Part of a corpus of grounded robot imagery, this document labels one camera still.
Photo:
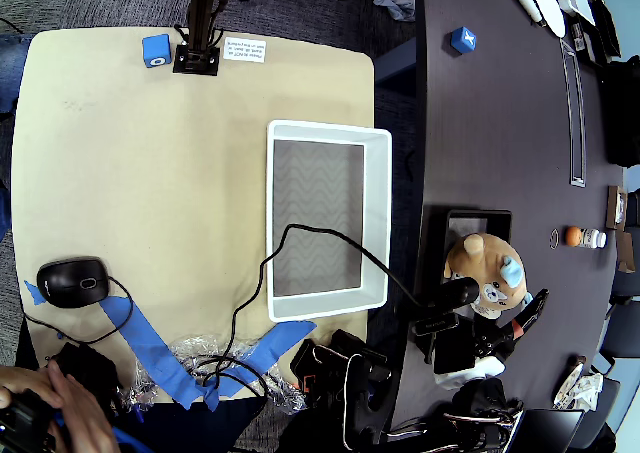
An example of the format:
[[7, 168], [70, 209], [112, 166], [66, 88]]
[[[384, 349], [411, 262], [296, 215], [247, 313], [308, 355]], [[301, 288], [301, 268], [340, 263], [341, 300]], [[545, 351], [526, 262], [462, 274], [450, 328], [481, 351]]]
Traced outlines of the person's right hand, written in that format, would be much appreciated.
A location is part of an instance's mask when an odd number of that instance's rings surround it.
[[55, 422], [49, 432], [54, 436], [57, 452], [120, 452], [111, 424], [96, 398], [73, 376], [64, 375], [55, 361], [47, 373], [53, 390], [60, 396], [60, 411], [67, 436]]

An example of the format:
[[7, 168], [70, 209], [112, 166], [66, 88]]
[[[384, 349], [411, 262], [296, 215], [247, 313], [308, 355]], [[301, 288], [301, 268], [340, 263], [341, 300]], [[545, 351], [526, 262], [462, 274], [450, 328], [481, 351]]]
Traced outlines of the person's left hand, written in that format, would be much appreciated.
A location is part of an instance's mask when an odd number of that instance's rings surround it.
[[62, 398], [55, 392], [45, 371], [33, 371], [20, 367], [1, 367], [1, 408], [8, 408], [14, 395], [30, 390], [53, 408], [63, 406]]

